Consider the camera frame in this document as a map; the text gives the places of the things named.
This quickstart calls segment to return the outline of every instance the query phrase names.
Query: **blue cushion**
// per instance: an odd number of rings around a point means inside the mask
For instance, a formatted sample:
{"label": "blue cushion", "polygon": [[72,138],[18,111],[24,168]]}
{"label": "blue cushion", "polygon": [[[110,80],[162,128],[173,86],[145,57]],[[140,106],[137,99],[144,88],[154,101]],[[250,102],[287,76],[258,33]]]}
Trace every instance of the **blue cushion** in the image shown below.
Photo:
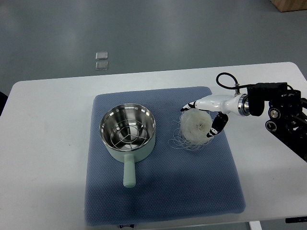
{"label": "blue cushion", "polygon": [[[168,144],[178,127],[173,121],[179,121],[181,107],[209,94],[207,87],[191,87],[96,96],[85,193],[87,225],[137,224],[244,211],[239,177],[224,132],[198,151],[174,149]],[[145,106],[156,120],[155,148],[135,164],[134,188],[123,186],[124,164],[112,158],[99,133],[105,113],[125,103]]]}

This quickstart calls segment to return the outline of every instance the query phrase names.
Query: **cardboard box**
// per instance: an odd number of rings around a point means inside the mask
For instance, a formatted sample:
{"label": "cardboard box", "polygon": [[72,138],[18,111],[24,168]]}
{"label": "cardboard box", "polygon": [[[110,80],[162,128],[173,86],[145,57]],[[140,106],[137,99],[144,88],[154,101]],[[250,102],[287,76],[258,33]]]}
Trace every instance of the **cardboard box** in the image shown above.
{"label": "cardboard box", "polygon": [[271,0],[280,12],[307,10],[307,0]]}

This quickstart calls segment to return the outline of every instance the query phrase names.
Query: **white table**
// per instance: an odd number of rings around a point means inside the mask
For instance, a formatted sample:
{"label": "white table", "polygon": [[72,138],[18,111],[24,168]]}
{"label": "white table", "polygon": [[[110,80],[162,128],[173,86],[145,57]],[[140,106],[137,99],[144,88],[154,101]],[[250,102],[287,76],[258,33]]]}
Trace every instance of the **white table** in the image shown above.
{"label": "white table", "polygon": [[[191,86],[232,94],[215,82],[224,71],[240,84],[286,81],[307,97],[307,82],[293,63],[16,83],[0,118],[0,229],[87,229],[84,192],[97,95]],[[226,77],[222,81],[233,84]],[[143,223],[135,229],[306,216],[307,164],[266,130],[268,119],[267,107],[260,117],[230,114],[225,128],[247,205],[243,213]]]}

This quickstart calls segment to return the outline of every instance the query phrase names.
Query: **gray floor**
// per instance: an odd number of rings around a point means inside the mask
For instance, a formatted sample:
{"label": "gray floor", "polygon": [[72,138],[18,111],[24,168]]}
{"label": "gray floor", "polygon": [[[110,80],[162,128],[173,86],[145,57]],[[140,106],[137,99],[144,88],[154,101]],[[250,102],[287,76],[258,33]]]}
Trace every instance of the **gray floor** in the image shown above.
{"label": "gray floor", "polygon": [[[307,11],[280,13],[269,0],[0,0],[0,91],[24,80],[284,61],[306,77],[306,21]],[[97,51],[108,51],[108,70],[95,70]]]}

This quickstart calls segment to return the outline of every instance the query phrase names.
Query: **white noodles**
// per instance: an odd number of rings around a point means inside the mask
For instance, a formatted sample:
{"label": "white noodles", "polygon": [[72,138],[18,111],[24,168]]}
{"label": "white noodles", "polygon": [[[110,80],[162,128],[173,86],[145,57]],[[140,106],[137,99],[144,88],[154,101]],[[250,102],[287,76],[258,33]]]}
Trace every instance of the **white noodles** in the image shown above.
{"label": "white noodles", "polygon": [[208,138],[212,126],[211,116],[206,111],[189,109],[179,118],[180,128],[174,131],[174,138],[168,143],[175,149],[199,150],[213,137]]}

